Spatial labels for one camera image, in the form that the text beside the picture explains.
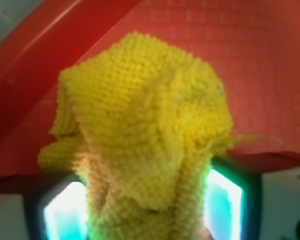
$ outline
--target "white panel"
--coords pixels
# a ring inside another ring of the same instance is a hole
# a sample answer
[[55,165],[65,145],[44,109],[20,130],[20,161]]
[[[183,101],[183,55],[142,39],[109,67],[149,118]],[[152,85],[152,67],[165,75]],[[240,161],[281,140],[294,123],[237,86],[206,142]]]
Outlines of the white panel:
[[0,194],[0,240],[27,240],[22,195]]
[[300,220],[300,167],[262,175],[260,239],[295,240]]

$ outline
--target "yellow yarn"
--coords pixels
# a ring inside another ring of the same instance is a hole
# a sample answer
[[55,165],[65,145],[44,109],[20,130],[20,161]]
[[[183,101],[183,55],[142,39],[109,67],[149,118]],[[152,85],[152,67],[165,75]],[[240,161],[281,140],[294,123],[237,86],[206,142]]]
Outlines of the yellow yarn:
[[61,72],[58,141],[38,162],[87,182],[91,239],[198,239],[210,158],[232,125],[208,63],[132,33]]

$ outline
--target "yellow knitted fabric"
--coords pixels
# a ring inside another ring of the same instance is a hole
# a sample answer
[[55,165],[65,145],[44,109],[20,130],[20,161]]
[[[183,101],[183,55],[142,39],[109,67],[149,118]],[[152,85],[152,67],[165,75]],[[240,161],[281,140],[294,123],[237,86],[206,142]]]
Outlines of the yellow knitted fabric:
[[57,142],[38,162],[86,181],[91,239],[198,239],[210,158],[232,125],[208,63],[132,33],[61,72]]

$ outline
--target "cyan light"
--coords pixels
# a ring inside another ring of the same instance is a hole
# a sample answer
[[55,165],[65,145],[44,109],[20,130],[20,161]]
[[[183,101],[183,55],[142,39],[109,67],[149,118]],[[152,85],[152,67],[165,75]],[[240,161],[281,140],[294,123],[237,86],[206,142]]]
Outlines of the cyan light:
[[239,240],[242,227],[242,189],[212,169],[207,177],[204,224],[214,239]]
[[87,239],[86,187],[70,183],[43,210],[48,240]]

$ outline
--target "red frame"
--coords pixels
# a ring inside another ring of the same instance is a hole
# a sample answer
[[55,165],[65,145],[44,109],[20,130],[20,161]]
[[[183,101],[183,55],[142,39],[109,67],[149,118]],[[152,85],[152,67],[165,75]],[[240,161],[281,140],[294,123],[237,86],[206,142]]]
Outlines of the red frame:
[[0,44],[0,142],[140,0],[45,0]]

